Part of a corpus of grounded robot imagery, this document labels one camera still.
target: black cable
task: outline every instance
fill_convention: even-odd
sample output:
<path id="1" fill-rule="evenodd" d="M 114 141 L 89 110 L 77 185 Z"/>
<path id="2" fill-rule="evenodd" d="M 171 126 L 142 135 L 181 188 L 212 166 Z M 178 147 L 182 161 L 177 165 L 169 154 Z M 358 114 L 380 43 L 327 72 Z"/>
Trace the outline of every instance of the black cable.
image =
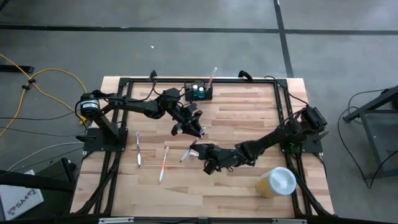
<path id="1" fill-rule="evenodd" d="M 292 98 L 295 98 L 296 100 L 299 100 L 299 101 L 305 103 L 305 105 L 307 105 L 307 106 L 310 106 L 306 101 L 303 101 L 302 99 L 300 99 L 300 98 L 298 98 L 298 97 L 296 97 L 296 96 L 290 94 L 290 93 L 289 93 L 289 89 L 288 89 L 286 86 L 280 84 L 280 82 L 278 82 L 278 80 L 277 80 L 275 77 L 270 76 L 270 75 L 267 75 L 267 76 L 265 76 L 264 78 L 268 78 L 268 77 L 269 77 L 269 78 L 273 78 L 273 79 L 280 85 L 280 87 L 282 87 L 283 89 L 286 90 L 286 92 L 287 92 L 287 94 L 289 94 L 289 96 L 291 96 Z"/>
<path id="2" fill-rule="evenodd" d="M 8 130 L 11 130 L 11 131 L 23 132 L 23 133 L 40 134 L 40 135 L 53 136 L 53 137 L 63 137 L 63 138 L 76 136 L 76 135 L 81 134 L 81 133 L 86 131 L 86 130 L 84 130 L 82 132 L 79 132 L 79 133 L 76 133 L 76 134 L 71 134 L 71 135 L 57 135 L 57 134 L 37 133 L 37 132 L 34 132 L 34 131 L 24 131 L 24 130 L 20 130 L 20 129 L 6 128 L 6 127 L 2 127 L 2 126 L 0 126 L 0 128 L 8 129 Z"/>
<path id="3" fill-rule="evenodd" d="M 360 171 L 360 173 L 361 173 L 361 176 L 362 176 L 362 179 L 363 179 L 364 183 L 365 183 L 366 186 L 370 189 L 370 188 L 372 187 L 372 184 L 373 184 L 374 178 L 376 177 L 376 174 L 379 172 L 379 170 L 381 169 L 381 167 L 383 166 L 383 164 L 384 164 L 388 159 L 390 159 L 390 158 L 391 158 L 396 152 L 398 152 L 398 151 L 393 152 L 390 156 L 388 156 L 388 157 L 380 164 L 380 166 L 377 168 L 377 170 L 376 170 L 375 173 L 373 174 L 373 177 L 372 177 L 372 179 L 371 179 L 371 183 L 370 183 L 370 185 L 369 185 L 368 182 L 366 181 L 365 175 L 363 174 L 363 171 L 362 171 L 361 167 L 360 167 L 359 164 L 356 162 L 356 159 L 355 159 L 354 156 L 352 155 L 351 151 L 348 149 L 348 147 L 347 147 L 347 145 L 345 144 L 345 142 L 344 142 L 344 140 L 343 140 L 343 137 L 341 136 L 341 133 L 340 133 L 340 120 L 341 120 L 341 118 L 343 117 L 344 113 L 347 112 L 347 111 L 348 111 L 349 109 L 351 109 L 351 108 L 357 108 L 357 107 L 355 107 L 355 106 L 350 106 L 349 108 L 345 109 L 345 110 L 341 113 L 341 115 L 339 116 L 339 118 L 338 118 L 338 120 L 337 120 L 337 131 L 338 131 L 338 135 L 339 135 L 339 137 L 340 137 L 340 139 L 341 139 L 341 142 L 342 142 L 343 145 L 344 145 L 344 148 L 347 150 L 348 154 L 349 154 L 349 155 L 351 156 L 351 158 L 354 160 L 356 166 L 358 167 L 358 169 L 359 169 L 359 171 Z"/>
<path id="4" fill-rule="evenodd" d="M 171 97 L 171 98 L 175 98 L 175 99 L 180 99 L 181 97 L 183 97 L 183 96 L 185 96 L 185 94 L 187 94 L 187 92 L 189 92 L 189 91 L 193 91 L 193 90 L 188 90 L 188 91 L 186 91 L 185 93 L 183 93 L 183 94 L 181 94 L 179 97 L 175 97 L 175 96 L 170 96 L 170 95 L 167 95 L 167 94 L 160 94 L 160 93 L 158 93 L 156 90 L 155 90 L 155 88 L 154 88 L 154 92 L 156 93 L 156 95 L 159 95 L 159 96 L 169 96 L 169 97 Z"/>
<path id="5" fill-rule="evenodd" d="M 385 89 L 382 89 L 382 90 L 362 91 L 362 92 L 359 92 L 359 93 L 354 94 L 354 95 L 349 99 L 349 101 L 348 101 L 348 113 L 349 113 L 349 114 L 351 113 L 351 111 L 349 110 L 349 108 L 351 107 L 351 101 L 353 100 L 353 98 L 354 98 L 355 96 L 358 96 L 358 95 L 363 94 L 363 93 L 374 93 L 374 92 L 384 91 L 384 90 L 385 90 Z M 354 122 L 354 123 L 357 123 L 357 124 L 362 124 L 362 122 L 356 121 L 355 119 L 353 120 L 353 122 Z"/>
<path id="6" fill-rule="evenodd" d="M 154 81 L 154 82 L 152 83 L 152 89 L 150 90 L 150 92 L 149 92 L 149 94 L 147 95 L 147 97 L 145 97 L 144 99 L 141 99 L 141 100 L 134 100 L 133 102 L 138 103 L 138 102 L 143 102 L 143 101 L 148 100 L 148 98 L 151 96 L 152 92 L 155 91 L 155 86 L 156 86 L 156 81 Z"/>
<path id="7" fill-rule="evenodd" d="M 188 99 L 188 103 L 185 103 L 184 105 L 182 105 L 182 106 L 187 106 L 187 105 L 190 105 L 190 104 L 192 104 L 192 102 L 193 102 L 193 94 L 191 94 L 191 96 L 189 97 L 189 99 Z"/>
<path id="8" fill-rule="evenodd" d="M 18 172 L 18 171 L 23 170 L 23 169 L 26 169 L 26 168 L 28 168 L 28 167 L 31 167 L 31 166 L 34 166 L 34 165 L 37 165 L 37 164 L 41 164 L 42 162 L 49 161 L 49 160 L 51 160 L 51 159 L 54 159 L 54 158 L 63 156 L 63 155 L 65 155 L 65 154 L 69 154 L 69 153 L 71 153 L 71 152 L 75 152 L 75 151 L 80 150 L 80 149 L 83 149 L 83 147 L 79 147 L 79 148 L 74 149 L 74 150 L 72 150 L 72 151 L 64 152 L 64 153 L 62 153 L 62 154 L 59 154 L 59 155 L 57 155 L 57 156 L 53 156 L 53 157 L 51 157 L 51 158 L 42 160 L 42 161 L 40 161 L 40 162 L 36 162 L 36 163 L 33 163 L 33 164 L 29 164 L 28 166 L 24 166 L 24 167 L 22 167 L 22 168 L 20 168 L 20 169 L 16 169 L 16 170 L 12 170 L 12 171 L 6 172 L 5 174 L 0 175 L 0 177 L 2 177 L 2 176 L 4 176 L 4 175 L 7 175 L 7 174 L 9 174 L 9 173 L 11 173 L 11 172 Z"/>
<path id="9" fill-rule="evenodd" d="M 326 172 L 325 162 L 323 161 L 323 159 L 317 153 L 313 153 L 313 154 L 314 154 L 314 156 L 316 156 L 319 159 L 319 161 L 321 161 L 321 163 L 323 165 L 323 170 L 325 171 L 325 176 L 326 176 L 326 179 L 327 179 L 328 178 L 328 174 Z"/>
<path id="10" fill-rule="evenodd" d="M 287 120 L 289 120 L 290 118 L 292 118 L 292 117 L 295 116 L 296 114 L 299 115 L 299 113 L 301 113 L 302 111 L 303 111 L 303 109 L 298 110 L 298 111 L 292 113 L 290 116 L 288 116 L 286 119 L 284 119 L 284 120 L 275 128 L 275 130 L 278 129 L 278 128 L 280 128 Z"/>
<path id="11" fill-rule="evenodd" d="M 74 113 L 74 111 L 64 114 L 62 116 L 57 116 L 55 118 L 13 118 L 13 117 L 0 117 L 0 119 L 24 119 L 24 120 L 31 120 L 31 121 L 50 121 L 50 120 L 55 120 L 55 119 L 59 119 L 59 118 L 63 118 L 66 117 L 70 114 Z"/>

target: black metal frame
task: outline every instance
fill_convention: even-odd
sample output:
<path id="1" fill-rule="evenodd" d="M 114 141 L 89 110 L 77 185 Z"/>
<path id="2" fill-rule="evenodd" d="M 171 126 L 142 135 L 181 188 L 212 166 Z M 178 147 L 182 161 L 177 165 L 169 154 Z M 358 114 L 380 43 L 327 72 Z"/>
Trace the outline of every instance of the black metal frame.
<path id="1" fill-rule="evenodd" d="M 156 82 L 157 83 L 183 83 L 183 82 L 189 82 L 189 81 L 198 81 L 202 80 L 202 78 L 189 78 L 187 80 L 181 79 L 181 78 L 158 78 L 156 77 Z M 132 88 L 133 88 L 133 83 L 150 83 L 152 80 L 149 80 L 147 78 L 120 78 L 119 80 L 119 87 L 118 87 L 118 93 L 122 94 L 124 87 L 127 85 L 127 95 L 131 96 L 132 93 Z M 271 84 L 274 87 L 274 93 L 275 93 L 275 99 L 276 99 L 276 104 L 277 104 L 277 112 L 278 112 L 278 117 L 279 121 L 283 122 L 284 120 L 284 113 L 283 113 L 283 108 L 282 108 L 282 100 L 280 97 L 280 88 L 278 83 L 283 83 L 283 85 L 287 86 L 286 79 L 278 79 L 278 80 L 268 80 L 268 79 L 256 79 L 251 82 L 249 82 L 247 79 L 244 78 L 235 78 L 235 79 L 229 79 L 229 78 L 215 78 L 213 79 L 213 83 L 258 83 L 258 84 Z M 292 105 L 290 103 L 290 96 L 287 93 L 287 90 L 282 89 L 284 92 L 284 99 L 287 105 L 287 113 L 292 114 Z M 113 114 L 112 121 L 117 120 L 119 111 L 115 110 Z M 127 111 L 123 111 L 123 117 L 122 117 L 122 125 L 126 127 L 126 122 L 127 122 Z M 288 150 L 284 149 L 284 146 L 281 146 L 281 151 L 284 152 L 286 164 L 291 164 L 291 156 L 289 154 Z M 22 219 L 22 220 L 13 220 L 13 221 L 8 221 L 6 223 L 74 223 L 74 224 L 79 224 L 79 223 L 95 223 L 97 224 L 99 222 L 100 218 L 117 218 L 117 217 L 112 217 L 111 216 L 111 211 L 112 211 L 112 206 L 113 206 L 113 199 L 114 199 L 114 192 L 116 190 L 116 181 L 117 181 L 117 176 L 118 176 L 118 169 L 119 169 L 119 163 L 121 159 L 121 153 L 122 152 L 115 152 L 115 158 L 113 161 L 113 164 L 111 168 L 108 170 L 108 164 L 109 164 L 109 159 L 110 155 L 112 152 L 105 152 L 105 157 L 104 157 L 104 163 L 103 163 L 103 169 L 101 172 L 101 177 L 100 177 L 100 182 L 99 186 L 97 189 L 94 191 L 93 195 L 90 197 L 89 201 L 85 203 L 83 208 L 81 208 L 79 211 L 76 213 L 70 213 L 66 215 L 62 215 L 59 217 L 44 217 L 44 218 L 29 218 L 29 219 Z M 298 167 L 298 172 L 301 175 L 301 178 L 304 179 L 304 173 L 303 173 L 303 164 L 301 161 L 301 157 L 296 154 L 296 160 L 297 160 L 297 167 Z M 101 210 L 101 203 L 102 203 L 102 197 L 103 197 L 103 190 L 105 186 L 107 185 L 108 182 L 110 183 L 110 188 L 109 188 L 109 193 L 108 193 L 108 199 L 106 202 L 106 207 L 104 209 L 104 212 L 100 212 Z M 312 208 L 308 202 L 308 199 L 306 196 L 303 197 L 304 199 L 304 204 L 305 204 L 305 211 L 306 214 L 303 214 L 301 212 L 301 209 L 299 207 L 299 201 L 297 198 L 297 193 L 296 191 L 292 193 L 292 204 L 293 204 L 293 210 L 295 214 L 295 218 L 292 220 L 292 218 L 284 219 L 284 218 L 211 218 L 211 217 L 127 217 L 131 221 L 134 220 L 134 222 L 162 222 L 168 221 L 168 222 L 178 222 L 178 223 L 183 223 L 183 222 L 195 222 L 198 224 L 205 224 L 205 223 L 246 223 L 246 222 L 251 222 L 251 223 L 283 223 L 284 221 L 288 223 L 292 223 L 292 221 L 296 221 L 298 223 L 352 223 L 352 224 L 357 224 L 357 223 L 380 223 L 380 222 L 372 222 L 372 221 L 366 221 L 366 220 L 352 220 L 352 219 L 347 219 L 347 218 L 338 218 L 336 216 L 315 216 L 312 215 Z M 94 213 L 93 214 L 88 214 L 92 206 L 95 205 Z"/>
<path id="2" fill-rule="evenodd" d="M 380 166 L 382 162 L 391 155 L 392 151 L 389 152 L 387 149 L 380 149 L 376 146 L 376 143 L 374 142 L 375 135 L 369 127 L 367 116 L 369 113 L 398 113 L 398 110 L 377 110 L 379 107 L 392 101 L 396 97 L 398 97 L 398 86 L 392 87 L 384 93 L 381 93 L 378 97 L 371 100 L 369 103 L 366 103 L 362 107 L 351 112 L 349 115 L 343 117 L 343 120 L 347 123 L 356 118 L 360 118 L 362 120 L 363 128 L 365 129 L 366 137 L 368 138 L 374 158 L 377 162 L 377 166 Z M 365 175 L 365 178 L 372 179 L 373 175 L 374 174 Z M 390 160 L 387 160 L 386 162 L 384 162 L 383 166 L 380 168 L 380 171 L 377 173 L 377 176 L 375 176 L 374 178 L 392 177 L 397 175 L 398 169 L 394 168 Z"/>
<path id="3" fill-rule="evenodd" d="M 184 83 L 184 82 L 192 82 L 192 81 L 202 81 L 203 78 L 188 78 L 188 79 L 182 79 L 182 78 L 158 78 L 155 77 L 154 78 L 156 80 L 157 83 Z M 119 86 L 118 86 L 118 94 L 122 95 L 124 87 L 127 85 L 127 96 L 131 97 L 132 94 L 132 88 L 133 88 L 133 84 L 134 83 L 151 83 L 152 80 L 148 79 L 148 78 L 120 78 L 119 80 Z M 282 101 L 281 101 L 281 97 L 280 97 L 280 93 L 279 90 L 281 88 L 279 88 L 279 84 L 277 83 L 283 83 L 283 85 L 287 86 L 287 82 L 286 79 L 279 79 L 279 80 L 271 80 L 271 79 L 262 79 L 262 80 L 253 80 L 253 81 L 248 81 L 245 78 L 235 78 L 235 79 L 230 79 L 230 78 L 215 78 L 213 79 L 213 83 L 258 83 L 258 84 L 271 84 L 274 87 L 274 93 L 275 93 L 275 98 L 276 98 L 276 102 L 277 102 L 277 111 L 278 111 L 278 115 L 279 115 L 279 121 L 283 122 L 284 120 L 284 113 L 283 113 L 283 109 L 282 109 Z M 290 97 L 287 94 L 287 90 L 283 89 L 284 91 L 284 98 L 285 98 L 285 102 L 287 105 L 287 110 L 288 110 L 288 114 L 292 114 L 292 105 L 290 104 Z M 119 110 L 114 110 L 113 113 L 113 117 L 112 117 L 112 122 L 116 122 L 117 118 L 119 115 Z M 122 122 L 121 122 L 121 126 L 122 128 L 126 128 L 127 125 L 127 115 L 128 115 L 128 111 L 123 111 L 123 116 L 122 116 Z M 291 160 L 290 155 L 287 153 L 287 150 L 282 150 L 285 153 L 285 159 L 288 162 L 288 160 Z M 86 202 L 85 206 L 83 206 L 83 208 L 79 211 L 77 211 L 76 213 L 79 215 L 82 214 L 87 214 L 90 209 L 92 208 L 92 206 L 94 207 L 94 214 L 103 214 L 107 217 L 110 217 L 111 215 L 111 211 L 112 211 L 112 206 L 113 206 L 113 199 L 114 199 L 114 192 L 116 190 L 116 181 L 117 181 L 117 177 L 118 177 L 118 169 L 119 169 L 119 163 L 120 163 L 120 159 L 121 159 L 121 153 L 122 152 L 115 152 L 115 158 L 113 161 L 113 164 L 110 168 L 110 170 L 108 170 L 109 167 L 109 160 L 111 157 L 111 153 L 112 152 L 105 152 L 105 156 L 104 156 L 104 162 L 103 162 L 103 167 L 102 167 L 102 171 L 101 171 L 101 177 L 100 177 L 100 182 L 99 182 L 99 186 L 98 188 L 95 190 L 95 192 L 93 193 L 93 195 L 90 197 L 89 201 Z M 303 167 L 302 167 L 302 162 L 301 162 L 301 158 L 298 157 L 297 158 L 298 161 L 298 167 L 299 167 L 299 171 L 300 175 L 302 175 L 302 178 L 304 177 L 303 174 Z M 67 190 L 71 190 L 73 189 L 73 186 L 69 186 L 69 185 L 60 185 L 60 183 L 58 183 L 59 180 L 46 180 L 43 181 L 41 184 L 36 184 L 36 185 L 31 185 L 30 182 L 26 182 L 25 180 L 27 180 L 26 178 L 24 178 L 26 175 L 24 174 L 17 174 L 14 173 L 13 175 L 8 174 L 8 177 L 16 177 L 18 178 L 19 182 L 18 185 L 20 186 L 30 186 L 30 187 L 37 187 L 37 188 L 41 188 L 41 189 L 54 189 L 54 190 L 65 190 L 67 188 Z M 30 178 L 34 178 L 34 179 L 39 179 L 39 178 L 43 178 L 43 177 L 36 177 L 36 176 L 30 176 Z M 101 204 L 102 204 L 102 198 L 103 198 L 103 190 L 105 185 L 110 181 L 110 188 L 109 188 L 109 193 L 108 193 L 108 200 L 106 203 L 106 207 L 104 209 L 104 212 L 101 213 Z M 309 206 L 309 202 L 307 200 L 307 198 L 304 198 L 305 204 L 306 204 L 306 214 L 311 214 L 311 208 Z M 292 194 L 292 203 L 294 206 L 294 213 L 295 215 L 301 215 L 301 211 L 300 211 L 300 207 L 299 207 L 299 201 L 297 198 L 297 193 L 294 192 Z"/>

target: yellow cup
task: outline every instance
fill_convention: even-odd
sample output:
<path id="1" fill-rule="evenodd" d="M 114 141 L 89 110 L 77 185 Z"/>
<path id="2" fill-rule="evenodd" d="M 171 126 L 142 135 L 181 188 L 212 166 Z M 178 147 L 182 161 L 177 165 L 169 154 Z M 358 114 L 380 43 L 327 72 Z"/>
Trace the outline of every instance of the yellow cup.
<path id="1" fill-rule="evenodd" d="M 262 196 L 272 198 L 290 195 L 296 189 L 296 185 L 292 171 L 285 167 L 276 167 L 258 178 L 256 189 Z"/>

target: yellow extension cord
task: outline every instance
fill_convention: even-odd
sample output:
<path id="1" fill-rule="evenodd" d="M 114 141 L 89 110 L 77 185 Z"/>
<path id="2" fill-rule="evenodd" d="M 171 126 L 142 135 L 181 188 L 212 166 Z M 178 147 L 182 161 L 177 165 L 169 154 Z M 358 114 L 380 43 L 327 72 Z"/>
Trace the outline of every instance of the yellow extension cord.
<path id="1" fill-rule="evenodd" d="M 68 75 L 71 75 L 73 78 L 75 78 L 75 79 L 80 83 L 80 85 L 83 87 L 84 91 L 87 93 L 87 89 L 86 89 L 85 85 L 83 84 L 83 82 L 82 82 L 76 75 L 74 75 L 74 74 L 72 74 L 72 73 L 70 73 L 70 72 L 67 72 L 67 71 L 62 70 L 62 69 L 59 69 L 59 68 L 48 68 L 48 69 L 45 69 L 45 70 L 41 70 L 41 71 L 39 71 L 39 72 L 36 72 L 35 74 L 33 74 L 33 75 L 30 77 L 30 76 L 28 76 L 28 74 L 26 74 L 26 72 L 23 71 L 23 69 L 21 69 L 17 64 L 15 64 L 12 60 L 8 59 L 8 58 L 7 58 L 6 56 L 4 56 L 3 54 L 0 54 L 0 57 L 6 59 L 8 62 L 10 62 L 10 63 L 13 64 L 14 66 L 16 66 L 16 67 L 28 78 L 28 80 L 31 79 L 31 78 L 36 77 L 37 75 L 39 75 L 39 74 L 41 74 L 41 73 L 48 72 L 48 71 L 63 72 L 63 73 L 66 73 L 66 74 L 68 74 Z M 74 109 L 72 109 L 69 105 L 67 105 L 67 104 L 66 104 L 65 102 L 63 102 L 62 100 L 59 100 L 58 98 L 56 98 L 56 97 L 54 97 L 54 96 L 52 96 L 52 95 L 50 95 L 50 94 L 48 94 L 48 93 L 43 92 L 43 91 L 36 85 L 36 83 L 32 83 L 32 84 L 36 87 L 36 89 L 37 89 L 41 94 L 43 94 L 43 95 L 45 95 L 45 96 L 47 96 L 47 97 L 49 97 L 49 98 L 51 98 L 51 99 L 53 99 L 53 100 L 55 100 L 55 101 L 61 103 L 61 104 L 63 104 L 64 106 L 66 106 L 66 107 L 67 107 L 68 109 L 70 109 L 71 111 L 75 111 Z M 20 112 L 20 110 L 21 110 L 21 107 L 22 107 L 22 102 L 24 101 L 25 93 L 26 93 L 26 90 L 24 89 L 24 90 L 22 91 L 21 98 L 19 99 L 19 105 L 18 105 L 17 112 L 15 113 L 13 119 L 7 124 L 6 128 L 4 128 L 4 130 L 0 133 L 0 137 L 6 132 L 6 130 L 11 126 L 11 124 L 15 121 L 15 118 L 18 116 L 18 114 L 19 114 L 19 112 Z M 80 118 L 83 120 L 83 122 L 86 121 L 86 118 L 84 118 L 83 116 L 80 116 Z"/>

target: white cable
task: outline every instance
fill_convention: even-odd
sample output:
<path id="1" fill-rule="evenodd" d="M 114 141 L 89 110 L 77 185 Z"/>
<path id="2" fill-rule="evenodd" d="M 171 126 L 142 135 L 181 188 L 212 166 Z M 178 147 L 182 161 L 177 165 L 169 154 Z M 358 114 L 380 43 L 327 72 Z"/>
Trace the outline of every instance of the white cable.
<path id="1" fill-rule="evenodd" d="M 25 160 L 29 159 L 30 157 L 36 155 L 36 154 L 39 153 L 39 152 L 42 152 L 42 151 L 47 150 L 47 149 L 51 149 L 51 148 L 53 148 L 53 147 L 65 146 L 65 145 L 69 145 L 69 144 L 84 144 L 84 143 L 83 143 L 83 142 L 66 142 L 66 143 L 55 144 L 55 145 L 53 145 L 53 146 L 45 147 L 44 149 L 41 149 L 41 150 L 39 150 L 39 151 L 37 151 L 37 152 L 34 152 L 34 153 L 32 153 L 31 155 L 29 155 L 29 156 L 27 156 L 27 157 L 21 159 L 20 161 L 16 162 L 14 165 L 12 165 L 10 168 L 8 168 L 7 171 L 10 171 L 12 168 L 14 168 L 14 166 L 20 164 L 21 162 L 24 162 Z"/>

